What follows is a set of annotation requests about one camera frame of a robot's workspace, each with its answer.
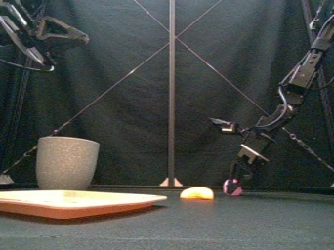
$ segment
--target black cable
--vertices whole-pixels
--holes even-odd
[[[37,72],[41,72],[41,73],[43,72],[52,72],[53,69],[55,69],[53,66],[49,66],[49,69],[45,69],[45,70],[40,69],[40,68],[33,68],[33,67],[23,66],[23,65],[19,65],[19,64],[13,63],[13,62],[8,62],[8,61],[5,61],[2,59],[0,59],[0,63],[4,63],[4,64],[6,64],[6,65],[9,65],[12,67],[16,67],[16,68],[20,68],[20,69],[24,69],[24,70],[37,71]]]

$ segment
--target black curtain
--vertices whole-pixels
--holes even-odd
[[[55,72],[29,74],[4,168],[100,97],[60,132],[100,143],[93,183],[157,186],[163,182],[168,5],[167,0],[49,1],[45,14],[85,32],[89,43],[57,59]],[[274,111],[278,83],[308,49],[302,3],[178,0],[175,22],[175,177],[183,185],[220,186],[242,138],[220,135],[208,117],[248,127]],[[17,79],[5,70],[9,78],[1,80],[1,88],[9,88],[11,79],[20,85],[23,74]],[[330,161],[324,116],[319,92],[310,92],[287,128]],[[276,141],[266,152],[270,162],[255,169],[250,185],[328,187],[328,169],[284,132]],[[16,182],[35,182],[33,164],[29,158],[11,171]]]

